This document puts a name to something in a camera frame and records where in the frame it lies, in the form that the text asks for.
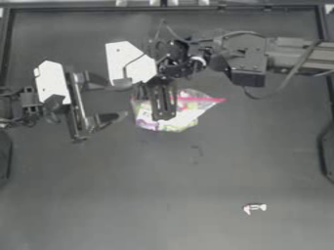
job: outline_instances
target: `metal frame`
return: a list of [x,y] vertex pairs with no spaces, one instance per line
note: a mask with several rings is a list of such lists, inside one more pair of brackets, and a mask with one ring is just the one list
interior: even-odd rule
[[[316,24],[319,29],[320,39],[329,40],[331,33],[328,28],[328,18],[325,10],[325,2],[315,4],[315,1],[300,1],[299,3],[292,1],[292,3],[281,4],[276,0],[272,0],[272,4],[248,4],[241,5],[238,3],[232,3],[220,0],[212,0],[209,6],[202,6],[201,1],[198,0],[186,0],[181,1],[180,6],[169,7],[169,0],[161,0],[161,6],[150,6],[153,1],[128,1],[128,7],[118,7],[118,1],[110,2],[61,2],[61,3],[6,3],[3,6],[3,19],[2,19],[2,29],[0,29],[0,86],[6,84],[7,78],[7,69],[9,69],[9,59],[11,52],[11,37],[13,37],[13,27],[14,27],[14,18],[15,12],[30,11],[30,12],[47,12],[47,11],[65,11],[65,12],[93,12],[93,11],[122,11],[122,12],[136,12],[136,11],[208,11],[208,10],[220,10],[220,11],[233,11],[240,12],[245,10],[265,11],[272,12],[276,10],[313,10],[316,13]],[[329,90],[329,99],[332,106],[332,115],[334,118],[334,80],[333,77],[328,76],[328,90]]]

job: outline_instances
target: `black cable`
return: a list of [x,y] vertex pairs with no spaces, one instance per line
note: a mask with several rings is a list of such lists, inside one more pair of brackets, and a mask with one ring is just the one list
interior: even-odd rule
[[293,69],[291,70],[285,80],[283,81],[281,85],[278,86],[278,88],[276,89],[276,91],[262,97],[256,96],[254,94],[252,94],[248,90],[248,88],[245,87],[245,94],[248,95],[249,98],[254,99],[254,100],[264,100],[268,99],[270,97],[273,97],[274,95],[277,95],[278,93],[281,93],[285,88],[289,86],[293,77],[296,76],[296,74],[299,73],[301,67],[304,66],[304,64],[307,63],[307,60],[309,59],[309,56],[312,55],[315,48],[317,47],[317,45],[321,43],[321,41],[316,41],[311,44],[311,46],[308,47],[305,53],[301,55],[297,64],[295,65]]
[[140,57],[137,57],[134,60],[132,60],[126,65],[125,65],[125,67],[124,67],[124,74],[125,74],[125,78],[129,78],[129,74],[128,74],[128,67],[129,67],[129,65],[132,64],[132,63],[134,63],[136,61],[138,61],[142,57],[145,56],[145,53],[142,53],[141,55],[140,55]]
[[186,40],[177,32],[176,30],[173,29],[173,27],[169,25],[168,21],[165,19],[161,20],[161,24],[160,24],[160,27],[158,27],[158,30],[157,30],[157,33],[156,33],[156,37],[154,37],[154,41],[158,40],[160,38],[160,34],[161,34],[161,29],[162,27],[166,27],[166,29],[169,30],[170,34],[174,36],[174,38],[177,38],[181,42],[184,43],[188,43],[188,44],[196,44],[196,43],[200,43],[200,42],[210,42],[213,41],[213,39],[202,39],[202,40],[197,40],[197,41],[193,41],[193,40]]
[[331,74],[333,74],[333,73],[334,73],[334,69],[328,70],[328,71],[325,71],[325,72],[323,72],[323,73],[315,74],[312,77],[327,76],[327,75],[331,75]]

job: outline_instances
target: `black table surface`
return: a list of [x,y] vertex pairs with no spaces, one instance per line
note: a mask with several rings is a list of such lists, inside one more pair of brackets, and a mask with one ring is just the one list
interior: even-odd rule
[[[141,46],[165,18],[184,35],[224,27],[317,38],[313,11],[19,12],[7,84],[31,84],[51,60],[107,76],[105,44]],[[269,74],[270,92],[283,75]],[[67,124],[11,131],[13,180],[0,190],[2,250],[329,249],[334,187],[316,140],[331,121],[327,82],[295,78],[253,101],[210,70],[182,87],[228,102],[185,133],[154,133],[134,118],[71,144]],[[130,93],[90,93],[90,112],[132,110]],[[268,204],[252,216],[248,203]]]

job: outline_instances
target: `small white object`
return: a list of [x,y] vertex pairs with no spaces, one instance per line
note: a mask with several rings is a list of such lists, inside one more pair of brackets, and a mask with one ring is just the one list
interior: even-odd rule
[[169,6],[180,6],[180,0],[169,0]]
[[254,210],[262,210],[266,211],[268,205],[266,204],[248,204],[245,206],[245,212],[250,215],[252,211]]
[[63,104],[71,103],[71,96],[67,86],[63,66],[53,61],[45,61],[34,70],[37,91],[39,101],[45,101],[53,96],[65,96]]
[[128,0],[117,0],[117,7],[128,7],[129,1]]
[[133,78],[133,83],[148,82],[157,75],[156,60],[129,41],[106,44],[110,81]]
[[161,6],[160,0],[150,0],[150,6]]
[[327,4],[325,5],[327,15],[332,14],[333,10],[334,10],[334,4]]
[[198,0],[200,6],[209,6],[210,5],[210,0]]

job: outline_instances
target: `pink stripe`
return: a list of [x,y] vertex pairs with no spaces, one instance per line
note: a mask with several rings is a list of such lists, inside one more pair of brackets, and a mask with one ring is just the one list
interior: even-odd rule
[[178,100],[180,101],[216,102],[216,103],[226,102],[225,98],[181,98],[178,97]]

